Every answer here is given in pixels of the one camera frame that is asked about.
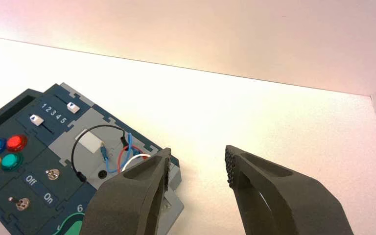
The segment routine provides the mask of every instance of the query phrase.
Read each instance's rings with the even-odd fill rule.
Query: red wire
[[[119,157],[117,158],[117,173],[119,174],[120,173],[120,161],[122,160],[122,155],[124,153],[124,151],[129,148],[129,146],[125,146],[122,151],[119,153]],[[132,145],[132,148],[135,148],[137,149],[140,153],[143,153],[142,150],[140,150],[138,147]]]

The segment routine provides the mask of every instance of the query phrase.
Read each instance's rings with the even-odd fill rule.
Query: printed numbers 12345
[[[57,120],[60,120],[60,123],[64,123],[67,121],[67,118],[62,117],[61,114],[57,114],[57,110],[53,109],[51,106],[47,106],[45,103],[42,107],[47,113],[49,113],[51,116],[54,116]]]

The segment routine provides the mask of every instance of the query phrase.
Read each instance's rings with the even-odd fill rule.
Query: white wire
[[[135,155],[133,157],[131,157],[127,162],[126,164],[123,166],[123,169],[122,169],[122,172],[126,169],[127,165],[129,165],[129,163],[131,161],[133,161],[134,159],[138,158],[138,157],[149,157],[150,158],[150,155],[149,154],[145,154],[145,153],[141,153],[141,154],[138,154],[138,155]]]

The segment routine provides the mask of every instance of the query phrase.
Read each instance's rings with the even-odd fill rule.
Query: green curved line
[[[84,213],[82,213],[82,212],[76,212],[76,213],[74,213],[74,214],[69,215],[69,216],[63,221],[63,223],[61,224],[61,226],[60,226],[60,230],[57,230],[57,231],[56,231],[55,233],[53,233],[52,235],[57,235],[57,234],[61,231],[61,229],[63,228],[64,224],[67,222],[67,220],[70,219],[71,217],[75,216],[75,215],[78,215],[78,214],[82,214],[82,215],[84,215]]]

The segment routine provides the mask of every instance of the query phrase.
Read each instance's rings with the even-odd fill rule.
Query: screw hole
[[[98,172],[98,177],[100,179],[104,179],[104,178],[106,178],[106,176],[107,176],[107,171],[101,170],[101,171]]]

